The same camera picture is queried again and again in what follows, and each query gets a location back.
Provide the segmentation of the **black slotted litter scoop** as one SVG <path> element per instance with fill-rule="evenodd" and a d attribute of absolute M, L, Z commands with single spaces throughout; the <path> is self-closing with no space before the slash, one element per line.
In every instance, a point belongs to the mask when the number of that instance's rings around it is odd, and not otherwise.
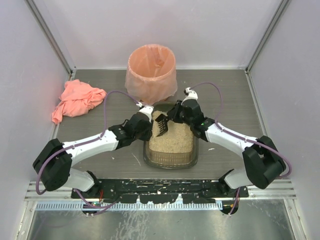
<path fill-rule="evenodd" d="M 158 133 L 157 137 L 161 137 L 168 131 L 169 118 L 165 114 L 161 113 L 155 119 L 155 121 L 156 121 L 156 123 L 158 125 L 158 129 L 159 129 L 159 133 Z"/>

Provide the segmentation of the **dark green litter box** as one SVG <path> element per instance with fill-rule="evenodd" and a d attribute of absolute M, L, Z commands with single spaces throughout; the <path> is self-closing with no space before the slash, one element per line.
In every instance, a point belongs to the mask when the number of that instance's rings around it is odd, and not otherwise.
<path fill-rule="evenodd" d="M 173 102 L 159 102 L 154 105 L 152 136 L 143 146 L 143 159 L 149 166 L 187 169 L 198 162 L 199 140 L 188 125 L 169 121 L 168 131 L 159 136 L 160 130 L 155 120 L 160 114 L 166 115 L 174 105 Z"/>

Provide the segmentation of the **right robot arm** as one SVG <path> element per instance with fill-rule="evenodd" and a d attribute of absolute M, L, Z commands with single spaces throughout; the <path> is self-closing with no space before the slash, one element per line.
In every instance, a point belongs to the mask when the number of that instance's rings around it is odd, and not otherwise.
<path fill-rule="evenodd" d="M 195 99 L 177 101 L 168 111 L 167 119 L 188 125 L 196 138 L 220 145 L 242 158 L 243 168 L 232 169 L 220 177 L 219 182 L 225 189 L 244 186 L 265 189 L 287 169 L 269 137 L 249 137 L 222 126 L 206 117 Z"/>

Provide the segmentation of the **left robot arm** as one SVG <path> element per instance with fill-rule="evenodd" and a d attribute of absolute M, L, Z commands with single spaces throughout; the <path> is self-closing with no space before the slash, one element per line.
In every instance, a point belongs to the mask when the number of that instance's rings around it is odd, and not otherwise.
<path fill-rule="evenodd" d="M 61 187 L 76 189 L 91 197 L 98 195 L 102 187 L 91 171 L 80 171 L 73 166 L 92 156 L 130 146 L 136 140 L 151 138 L 153 107 L 145 106 L 124 123 L 113 125 L 102 133 L 71 142 L 50 140 L 36 160 L 36 192 L 39 195 Z"/>

